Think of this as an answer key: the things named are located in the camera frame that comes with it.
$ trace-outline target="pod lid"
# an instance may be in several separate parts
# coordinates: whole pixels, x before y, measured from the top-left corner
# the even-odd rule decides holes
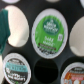
[[[68,38],[64,16],[55,9],[42,11],[33,24],[31,36],[33,47],[41,57],[57,57],[63,51]]]
[[[84,64],[76,62],[67,66],[62,73],[61,84],[84,84]]]
[[[3,71],[10,84],[28,84],[31,70],[26,59],[17,53],[8,54],[3,61]]]
[[[20,0],[2,0],[2,1],[9,3],[9,4],[13,4],[13,3],[19,2]]]

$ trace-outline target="green label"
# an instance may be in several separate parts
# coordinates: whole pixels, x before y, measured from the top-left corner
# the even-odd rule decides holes
[[[46,16],[40,20],[35,30],[35,41],[42,53],[55,54],[64,40],[64,28],[55,16]]]

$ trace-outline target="white pod lid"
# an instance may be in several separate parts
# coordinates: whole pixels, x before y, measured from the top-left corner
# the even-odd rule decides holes
[[[5,7],[8,10],[8,22],[11,35],[8,43],[14,47],[24,46],[29,38],[29,25],[24,13],[16,6]]]
[[[9,3],[9,4],[14,4],[14,3],[19,2],[20,0],[2,0],[2,1]]]
[[[46,0],[46,1],[51,2],[51,3],[55,3],[55,2],[58,2],[60,0]]]
[[[30,66],[20,54],[8,54],[3,61],[3,71],[10,84],[28,84],[30,82]]]
[[[68,38],[64,16],[56,9],[42,11],[34,21],[31,38],[38,55],[46,59],[57,57],[63,51]]]
[[[61,76],[61,84],[83,84],[84,64],[75,62],[66,67]]]
[[[80,0],[82,7],[84,8],[84,0]]]

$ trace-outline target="pod holder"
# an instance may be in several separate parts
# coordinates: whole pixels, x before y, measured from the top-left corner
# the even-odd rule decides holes
[[[0,1],[0,9],[5,8],[7,3]],[[84,16],[84,9],[79,0],[60,0],[56,3],[50,3],[46,0],[21,0],[14,4],[20,8],[27,17],[29,22],[29,40],[22,47],[12,47],[6,43],[3,52],[3,59],[9,53],[19,53],[26,58],[31,68],[31,80],[29,84],[60,84],[61,74],[66,66],[72,62],[84,62],[84,57],[75,56],[69,46],[69,36],[73,25],[78,19]],[[31,42],[31,30],[37,15],[47,8],[54,8],[61,12],[68,25],[68,41],[62,53],[51,60],[43,59],[34,50]]]

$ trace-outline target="logo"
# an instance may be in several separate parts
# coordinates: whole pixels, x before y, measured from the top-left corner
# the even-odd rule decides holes
[[[44,21],[43,29],[48,34],[56,35],[59,31],[59,25],[55,19],[49,18]]]

